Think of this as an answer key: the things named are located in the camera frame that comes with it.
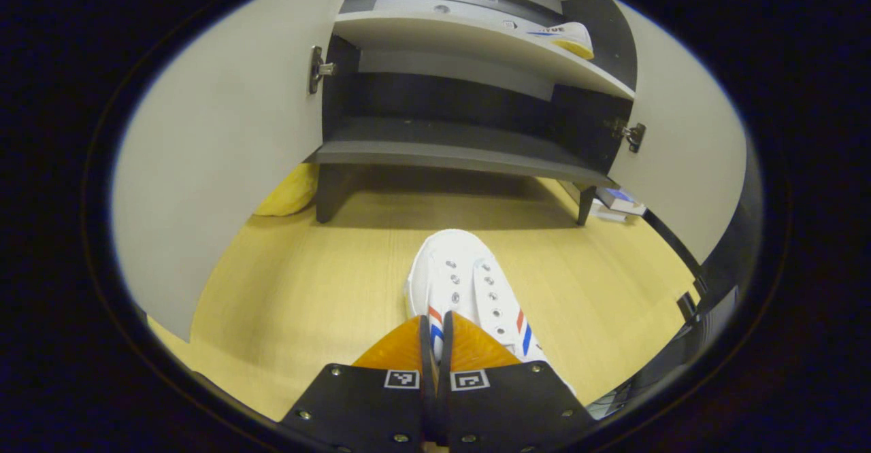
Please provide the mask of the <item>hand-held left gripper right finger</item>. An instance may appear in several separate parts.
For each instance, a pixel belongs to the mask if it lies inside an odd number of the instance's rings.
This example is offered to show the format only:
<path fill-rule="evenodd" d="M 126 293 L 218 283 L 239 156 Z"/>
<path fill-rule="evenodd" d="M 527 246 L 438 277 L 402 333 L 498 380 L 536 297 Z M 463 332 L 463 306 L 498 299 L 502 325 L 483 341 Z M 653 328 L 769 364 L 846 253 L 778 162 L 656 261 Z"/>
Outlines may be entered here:
<path fill-rule="evenodd" d="M 595 425 L 553 367 L 520 361 L 475 323 L 446 314 L 440 446 L 451 452 L 550 452 Z"/>

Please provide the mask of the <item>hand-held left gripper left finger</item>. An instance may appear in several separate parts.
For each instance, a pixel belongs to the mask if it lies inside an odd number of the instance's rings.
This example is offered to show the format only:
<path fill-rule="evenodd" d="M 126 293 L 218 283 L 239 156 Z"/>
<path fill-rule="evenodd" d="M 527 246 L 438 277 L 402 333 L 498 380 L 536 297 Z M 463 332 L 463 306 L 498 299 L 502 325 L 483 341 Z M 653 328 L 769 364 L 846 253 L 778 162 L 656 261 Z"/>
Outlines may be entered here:
<path fill-rule="evenodd" d="M 389 331 L 351 364 L 329 363 L 280 420 L 323 452 L 421 452 L 438 436 L 429 319 Z"/>

